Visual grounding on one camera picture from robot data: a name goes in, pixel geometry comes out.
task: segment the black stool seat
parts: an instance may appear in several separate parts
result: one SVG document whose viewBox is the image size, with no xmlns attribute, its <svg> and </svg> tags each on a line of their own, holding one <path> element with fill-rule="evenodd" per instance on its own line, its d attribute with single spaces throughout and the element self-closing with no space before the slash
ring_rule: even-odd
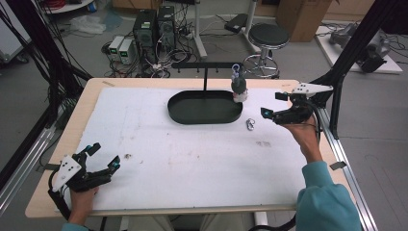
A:
<svg viewBox="0 0 408 231">
<path fill-rule="evenodd" d="M 289 41 L 289 34 L 284 29 L 271 24 L 256 24 L 251 27 L 249 41 L 258 47 L 279 49 Z"/>
</svg>

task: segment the human hand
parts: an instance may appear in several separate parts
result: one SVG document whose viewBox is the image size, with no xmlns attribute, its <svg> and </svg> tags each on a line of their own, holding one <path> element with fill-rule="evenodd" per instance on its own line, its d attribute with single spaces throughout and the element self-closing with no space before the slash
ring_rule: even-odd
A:
<svg viewBox="0 0 408 231">
<path fill-rule="evenodd" d="M 98 191 L 99 187 L 95 187 L 86 192 L 75 192 L 73 190 L 70 191 L 72 207 L 68 222 L 79 225 L 85 224 L 88 215 L 90 214 L 90 212 L 92 212 L 93 198 Z"/>
<path fill-rule="evenodd" d="M 305 156 L 307 163 L 323 160 L 319 150 L 316 123 L 313 116 L 310 116 L 302 123 L 283 124 L 282 126 L 288 129 L 297 143 L 299 143 L 300 150 Z"/>
</svg>

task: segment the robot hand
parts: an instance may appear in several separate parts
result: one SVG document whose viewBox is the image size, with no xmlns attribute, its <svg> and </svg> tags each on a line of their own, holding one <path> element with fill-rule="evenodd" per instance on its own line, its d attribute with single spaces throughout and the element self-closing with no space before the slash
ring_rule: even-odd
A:
<svg viewBox="0 0 408 231">
<path fill-rule="evenodd" d="M 263 118 L 271 119 L 276 124 L 290 124 L 301 123 L 308 119 L 315 106 L 310 102 L 309 97 L 315 95 L 317 92 L 332 90 L 332 87 L 299 84 L 293 89 L 292 93 L 275 93 L 275 98 L 278 100 L 291 100 L 292 106 L 288 110 L 274 112 L 273 110 L 261 108 L 261 115 Z"/>
<path fill-rule="evenodd" d="M 100 144 L 87 146 L 72 158 L 65 156 L 59 169 L 53 191 L 58 191 L 65 183 L 75 192 L 84 192 L 97 186 L 111 182 L 112 175 L 120 168 L 120 159 L 116 156 L 106 169 L 87 172 L 87 157 L 92 156 L 100 148 Z"/>
</svg>

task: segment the teal sleeve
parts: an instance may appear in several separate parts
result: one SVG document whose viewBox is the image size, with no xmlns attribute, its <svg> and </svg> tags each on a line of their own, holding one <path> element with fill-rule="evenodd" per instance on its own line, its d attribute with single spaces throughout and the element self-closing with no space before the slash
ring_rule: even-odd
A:
<svg viewBox="0 0 408 231">
<path fill-rule="evenodd" d="M 333 183 L 326 162 L 308 164 L 302 172 L 306 188 L 297 198 L 296 231 L 362 230 L 348 190 Z"/>
<path fill-rule="evenodd" d="M 62 231 L 89 231 L 89 230 L 88 228 L 78 225 L 78 224 L 65 223 L 63 225 Z"/>
</svg>

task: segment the white robot part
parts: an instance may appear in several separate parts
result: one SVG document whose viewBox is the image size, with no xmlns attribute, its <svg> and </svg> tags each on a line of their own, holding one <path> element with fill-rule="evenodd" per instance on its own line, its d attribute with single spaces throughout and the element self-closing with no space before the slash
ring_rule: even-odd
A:
<svg viewBox="0 0 408 231">
<path fill-rule="evenodd" d="M 333 90 L 331 86 L 314 85 L 314 84 L 299 84 L 292 90 L 292 93 L 306 94 L 306 97 L 311 97 L 319 92 Z"/>
<path fill-rule="evenodd" d="M 65 155 L 58 171 L 56 181 L 52 188 L 57 192 L 68 180 L 70 180 L 82 167 L 72 157 Z"/>
</svg>

